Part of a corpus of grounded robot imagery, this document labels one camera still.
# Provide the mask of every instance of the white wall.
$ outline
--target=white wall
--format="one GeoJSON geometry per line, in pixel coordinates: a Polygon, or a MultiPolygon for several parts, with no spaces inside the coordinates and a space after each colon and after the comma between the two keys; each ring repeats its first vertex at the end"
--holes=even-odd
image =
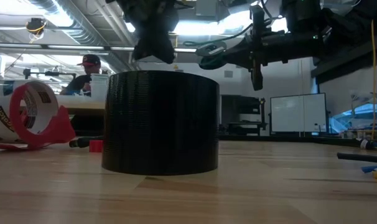
{"type": "MultiPolygon", "coordinates": [[[[242,95],[258,98],[265,98],[265,119],[269,122],[270,97],[308,94],[312,92],[314,81],[310,78],[310,58],[291,60],[287,64],[281,62],[270,63],[262,68],[263,90],[254,91],[251,77],[247,69],[236,68],[235,65],[226,65],[216,70],[202,70],[194,63],[178,63],[179,68],[187,73],[201,75],[211,78],[219,83],[220,94],[222,95],[242,95]],[[225,78],[224,71],[233,71],[233,78],[225,78]]],[[[174,71],[174,65],[140,63],[143,70],[168,70],[174,71]]],[[[241,119],[250,121],[260,120],[260,115],[244,115],[241,119]]],[[[261,135],[269,135],[269,126],[261,135]]]]}
{"type": "Polygon", "coordinates": [[[335,116],[351,109],[350,95],[370,95],[373,91],[373,68],[362,68],[351,74],[320,84],[327,98],[327,110],[335,116]]]}

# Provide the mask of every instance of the red cap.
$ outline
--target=red cap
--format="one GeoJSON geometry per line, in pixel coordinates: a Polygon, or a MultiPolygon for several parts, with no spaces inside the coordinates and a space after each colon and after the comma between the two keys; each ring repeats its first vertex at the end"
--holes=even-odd
{"type": "Polygon", "coordinates": [[[89,152],[103,152],[103,141],[91,140],[89,144],[89,152]]]}

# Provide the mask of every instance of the ductwork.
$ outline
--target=ductwork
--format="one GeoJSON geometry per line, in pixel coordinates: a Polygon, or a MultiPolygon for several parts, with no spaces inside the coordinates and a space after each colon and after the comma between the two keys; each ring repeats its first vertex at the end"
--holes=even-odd
{"type": "MultiPolygon", "coordinates": [[[[69,35],[73,40],[82,45],[109,45],[107,41],[98,33],[88,19],[82,14],[81,10],[71,2],[71,0],[26,0],[34,6],[46,12],[46,16],[61,14],[60,10],[66,13],[66,16],[74,21],[72,27],[81,28],[81,30],[65,30],[64,33],[69,35]]],[[[107,56],[100,56],[107,61],[116,72],[123,70],[136,70],[129,63],[121,60],[115,53],[110,52],[107,56]]]]}

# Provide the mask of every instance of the ceiling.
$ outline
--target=ceiling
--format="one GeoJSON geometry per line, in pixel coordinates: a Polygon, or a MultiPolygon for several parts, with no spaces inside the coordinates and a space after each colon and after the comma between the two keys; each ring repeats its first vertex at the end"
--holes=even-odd
{"type": "MultiPolygon", "coordinates": [[[[80,21],[71,21],[73,24],[69,24],[69,21],[63,21],[61,19],[49,19],[51,15],[44,12],[43,9],[35,7],[27,1],[30,0],[2,0],[0,1],[0,42],[5,43],[29,43],[32,41],[32,35],[30,35],[26,29],[26,22],[30,21],[33,17],[39,17],[47,19],[49,24],[45,30],[43,36],[39,40],[35,40],[35,44],[60,44],[60,45],[78,45],[76,39],[73,39],[70,33],[66,30],[59,29],[57,26],[68,26],[72,25],[74,29],[81,29],[80,25],[86,24],[90,26],[85,30],[93,31],[93,37],[99,37],[101,43],[106,43],[106,45],[118,45],[118,46],[133,46],[136,38],[131,30],[132,27],[129,24],[125,24],[122,15],[123,12],[119,7],[113,7],[117,20],[123,24],[123,29],[115,30],[115,23],[109,10],[105,7],[105,0],[52,0],[53,2],[71,2],[75,5],[75,13],[81,15],[80,21]],[[96,6],[95,1],[99,2],[101,9],[96,6]],[[110,25],[109,21],[114,21],[114,27],[110,25]]],[[[241,13],[236,14],[235,17],[228,17],[224,21],[219,23],[221,18],[226,16],[227,9],[225,2],[220,2],[219,0],[197,0],[197,1],[208,1],[215,3],[201,5],[198,9],[184,9],[179,11],[179,16],[181,24],[175,30],[178,35],[171,35],[171,41],[176,47],[183,47],[183,42],[186,40],[203,42],[213,39],[219,39],[225,37],[226,35],[233,35],[248,24],[250,24],[249,14],[241,13]],[[198,16],[198,10],[208,10],[216,8],[215,16],[198,16]],[[191,26],[183,26],[183,23],[190,21],[191,26]],[[212,35],[198,33],[199,30],[209,31],[209,24],[218,24],[219,26],[224,26],[221,31],[216,30],[212,35]]],[[[336,4],[342,5],[342,3],[347,1],[339,0],[325,0],[325,4],[336,4]]],[[[186,1],[186,4],[196,6],[196,1],[186,1]]],[[[281,0],[268,0],[266,5],[272,15],[279,14],[279,5],[281,0]]],[[[235,39],[229,41],[228,46],[233,46],[237,44],[240,39],[235,39]]],[[[59,70],[60,72],[73,72],[78,75],[84,74],[81,66],[76,64],[81,62],[82,55],[87,54],[88,51],[82,50],[23,50],[23,49],[0,49],[0,54],[2,58],[6,61],[6,68],[8,72],[4,74],[5,79],[21,79],[24,78],[22,71],[25,68],[31,68],[32,71],[46,71],[46,70],[59,70]]],[[[110,55],[100,55],[103,59],[103,68],[112,72],[120,72],[123,70],[130,69],[140,69],[137,64],[132,63],[129,60],[129,52],[113,52],[113,57],[110,55]]],[[[154,58],[146,58],[145,62],[158,62],[154,58]]],[[[196,62],[197,58],[194,54],[184,54],[179,53],[177,55],[176,62],[196,62]]],[[[47,77],[30,77],[30,78],[40,78],[46,80],[47,82],[53,82],[52,88],[55,91],[60,91],[62,86],[65,86],[72,78],[70,76],[60,76],[60,78],[49,79],[47,77]]]]}

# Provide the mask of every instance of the black shirt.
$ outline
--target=black shirt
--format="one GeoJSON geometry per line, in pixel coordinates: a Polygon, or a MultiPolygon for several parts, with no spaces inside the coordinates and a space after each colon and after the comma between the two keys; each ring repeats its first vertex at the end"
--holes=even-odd
{"type": "Polygon", "coordinates": [[[91,82],[90,75],[81,75],[72,80],[66,89],[67,91],[80,91],[85,86],[85,83],[89,82],[91,82]]]}

